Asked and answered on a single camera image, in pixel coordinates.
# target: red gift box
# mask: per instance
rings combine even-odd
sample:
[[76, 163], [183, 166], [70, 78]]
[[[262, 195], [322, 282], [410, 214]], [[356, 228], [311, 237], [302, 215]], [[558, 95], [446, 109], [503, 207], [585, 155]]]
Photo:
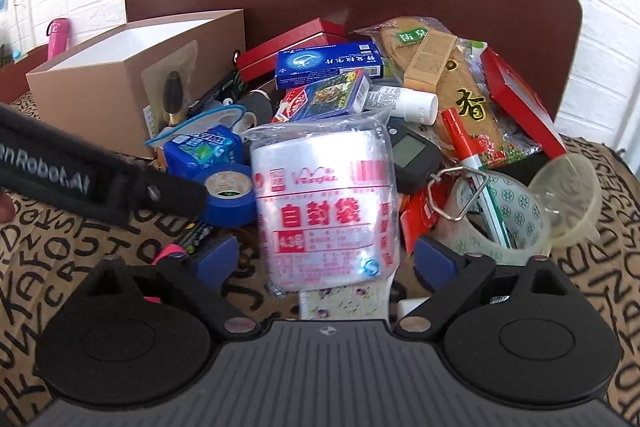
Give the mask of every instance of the red gift box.
[[491, 48], [485, 49], [480, 58], [491, 98], [542, 146], [549, 158], [565, 154], [554, 121], [522, 77]]
[[247, 83], [274, 71], [278, 52], [282, 50], [341, 44], [346, 41], [347, 31], [343, 25], [314, 19], [239, 55], [236, 65], [242, 82]]

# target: blue painter's tape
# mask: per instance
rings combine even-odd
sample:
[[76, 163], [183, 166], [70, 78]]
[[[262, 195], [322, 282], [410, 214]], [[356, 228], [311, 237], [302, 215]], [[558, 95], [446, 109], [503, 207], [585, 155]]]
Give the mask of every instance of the blue painter's tape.
[[216, 164], [203, 169], [193, 181], [207, 187], [203, 221], [216, 227], [242, 227], [255, 220], [254, 183], [251, 168], [240, 164]]

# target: pink thermos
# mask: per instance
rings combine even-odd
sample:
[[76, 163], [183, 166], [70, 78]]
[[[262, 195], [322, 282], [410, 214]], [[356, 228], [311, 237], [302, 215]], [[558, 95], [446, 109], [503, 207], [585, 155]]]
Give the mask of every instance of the pink thermos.
[[69, 40], [69, 19], [53, 19], [47, 27], [47, 37], [49, 37], [47, 60], [66, 52], [66, 43]]

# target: brown box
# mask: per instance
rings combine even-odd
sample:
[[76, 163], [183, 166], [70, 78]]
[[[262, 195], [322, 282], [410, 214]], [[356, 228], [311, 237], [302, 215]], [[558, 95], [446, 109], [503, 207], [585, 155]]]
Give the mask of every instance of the brown box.
[[456, 38], [455, 35], [429, 29], [404, 72], [404, 87], [435, 93]]
[[185, 103], [234, 68], [244, 52], [242, 10], [171, 15], [126, 23], [27, 74], [40, 119], [105, 149], [152, 158], [145, 141], [161, 122], [162, 87], [182, 76]]

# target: plastic funnel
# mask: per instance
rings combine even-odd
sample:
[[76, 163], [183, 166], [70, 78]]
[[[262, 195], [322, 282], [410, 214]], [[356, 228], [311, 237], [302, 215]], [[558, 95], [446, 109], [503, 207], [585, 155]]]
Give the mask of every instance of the plastic funnel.
[[596, 223], [602, 209], [602, 188], [587, 158], [575, 153], [555, 158], [534, 176], [529, 190], [546, 210], [553, 247], [570, 247], [583, 239], [600, 240]]

